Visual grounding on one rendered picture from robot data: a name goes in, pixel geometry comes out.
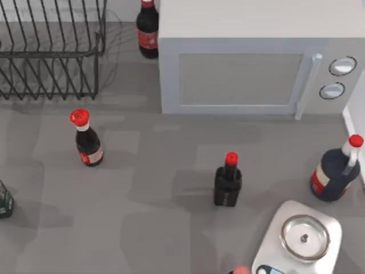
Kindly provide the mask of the silver kitchen scale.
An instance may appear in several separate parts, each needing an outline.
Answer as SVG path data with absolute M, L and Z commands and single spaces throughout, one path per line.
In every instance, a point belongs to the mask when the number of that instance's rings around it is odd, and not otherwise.
M 288 200 L 266 230 L 252 274 L 334 274 L 341 242 L 337 219 Z

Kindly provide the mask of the pale microwave oven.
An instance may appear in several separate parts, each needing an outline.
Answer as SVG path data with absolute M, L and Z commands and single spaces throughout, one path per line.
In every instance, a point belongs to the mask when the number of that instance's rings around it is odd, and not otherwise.
M 163 114 L 292 115 L 323 55 L 303 115 L 337 115 L 365 70 L 365 0 L 160 0 Z M 356 68 L 334 76 L 335 59 Z M 324 100 L 319 90 L 346 90 Z

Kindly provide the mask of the smaller microwave knob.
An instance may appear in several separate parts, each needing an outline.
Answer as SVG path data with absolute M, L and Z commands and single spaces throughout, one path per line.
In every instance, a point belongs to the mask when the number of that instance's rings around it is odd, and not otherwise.
M 341 97 L 346 90 L 346 87 L 339 82 L 324 85 L 319 90 L 319 95 L 324 100 L 334 100 L 336 98 Z

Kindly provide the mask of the square black red-cap bottle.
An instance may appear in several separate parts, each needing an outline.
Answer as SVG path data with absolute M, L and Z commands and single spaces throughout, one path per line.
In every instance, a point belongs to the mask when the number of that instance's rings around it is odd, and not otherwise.
M 231 151 L 226 154 L 224 165 L 216 169 L 213 194 L 214 205 L 236 206 L 242 187 L 242 173 L 237 164 L 238 154 Z

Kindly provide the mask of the round dark red-cap bottle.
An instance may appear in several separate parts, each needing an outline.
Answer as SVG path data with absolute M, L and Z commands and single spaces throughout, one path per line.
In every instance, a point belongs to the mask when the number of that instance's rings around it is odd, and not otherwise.
M 103 160 L 101 141 L 90 126 L 90 113 L 85 108 L 71 111 L 69 120 L 76 127 L 76 147 L 80 160 L 89 167 L 98 166 Z

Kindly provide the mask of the dark green bottle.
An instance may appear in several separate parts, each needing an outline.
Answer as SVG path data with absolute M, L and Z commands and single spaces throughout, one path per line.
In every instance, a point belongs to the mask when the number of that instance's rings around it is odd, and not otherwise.
M 0 219 L 7 219 L 13 214 L 14 198 L 0 180 Z

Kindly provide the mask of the tall dark red-label bottle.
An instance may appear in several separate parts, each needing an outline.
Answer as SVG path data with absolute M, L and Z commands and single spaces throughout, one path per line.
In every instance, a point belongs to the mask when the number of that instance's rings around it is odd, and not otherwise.
M 141 54 L 147 59 L 158 58 L 159 12 L 155 6 L 155 0 L 141 0 L 141 9 L 136 17 L 136 27 Z

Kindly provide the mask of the larger microwave knob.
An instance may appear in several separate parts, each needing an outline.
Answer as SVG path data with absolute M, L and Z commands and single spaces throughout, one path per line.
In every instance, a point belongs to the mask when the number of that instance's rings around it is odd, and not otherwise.
M 357 61 L 354 57 L 345 57 L 335 59 L 329 65 L 329 72 L 334 76 L 345 76 L 351 73 L 357 66 Z

